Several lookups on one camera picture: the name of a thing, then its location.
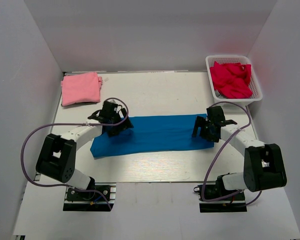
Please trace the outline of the blue polo shirt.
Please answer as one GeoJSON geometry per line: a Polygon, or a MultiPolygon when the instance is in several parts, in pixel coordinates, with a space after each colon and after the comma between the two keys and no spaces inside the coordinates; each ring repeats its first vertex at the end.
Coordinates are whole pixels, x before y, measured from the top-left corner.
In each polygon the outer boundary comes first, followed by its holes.
{"type": "Polygon", "coordinates": [[[137,153],[213,148],[213,142],[199,136],[192,137],[196,117],[195,114],[131,117],[133,128],[113,137],[105,133],[94,138],[90,152],[98,159],[137,153]]]}

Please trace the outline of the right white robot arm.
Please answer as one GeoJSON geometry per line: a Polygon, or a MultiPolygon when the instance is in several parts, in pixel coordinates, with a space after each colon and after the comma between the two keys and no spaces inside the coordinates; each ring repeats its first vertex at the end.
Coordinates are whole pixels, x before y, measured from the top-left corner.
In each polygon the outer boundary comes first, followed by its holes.
{"type": "Polygon", "coordinates": [[[280,147],[254,139],[234,120],[213,120],[197,116],[192,136],[217,143],[223,140],[243,156],[243,171],[218,176],[213,192],[226,196],[237,191],[251,192],[282,188],[287,176],[280,147]]]}

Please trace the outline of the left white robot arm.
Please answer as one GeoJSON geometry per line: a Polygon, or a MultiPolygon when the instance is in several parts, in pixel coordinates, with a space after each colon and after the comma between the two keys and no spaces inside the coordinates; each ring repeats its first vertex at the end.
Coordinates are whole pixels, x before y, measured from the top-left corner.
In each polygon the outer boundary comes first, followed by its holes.
{"type": "Polygon", "coordinates": [[[94,189],[95,180],[76,169],[77,151],[96,137],[106,134],[109,137],[132,129],[125,107],[118,106],[95,111],[88,122],[76,125],[72,130],[56,135],[48,134],[43,142],[35,170],[52,178],[62,186],[74,187],[81,191],[94,189]]]}

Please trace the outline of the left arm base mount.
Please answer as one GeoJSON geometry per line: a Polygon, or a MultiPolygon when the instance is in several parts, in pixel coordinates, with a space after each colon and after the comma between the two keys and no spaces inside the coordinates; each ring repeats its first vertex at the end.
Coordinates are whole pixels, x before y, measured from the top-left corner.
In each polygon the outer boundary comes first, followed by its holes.
{"type": "MultiPolygon", "coordinates": [[[[113,208],[116,199],[115,183],[96,183],[94,189],[101,192],[113,208]]],[[[79,192],[68,187],[65,192],[63,211],[65,212],[110,212],[105,199],[96,192],[79,192]]]]}

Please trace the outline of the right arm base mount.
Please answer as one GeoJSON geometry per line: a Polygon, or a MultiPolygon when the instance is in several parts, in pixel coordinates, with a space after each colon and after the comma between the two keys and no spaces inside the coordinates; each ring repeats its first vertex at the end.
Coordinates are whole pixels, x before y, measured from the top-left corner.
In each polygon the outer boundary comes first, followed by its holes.
{"type": "Polygon", "coordinates": [[[193,192],[198,194],[200,213],[219,214],[247,212],[246,199],[243,192],[225,197],[226,195],[235,193],[236,191],[219,190],[216,184],[207,184],[204,189],[204,200],[202,198],[202,189],[202,184],[193,188],[193,192]]]}

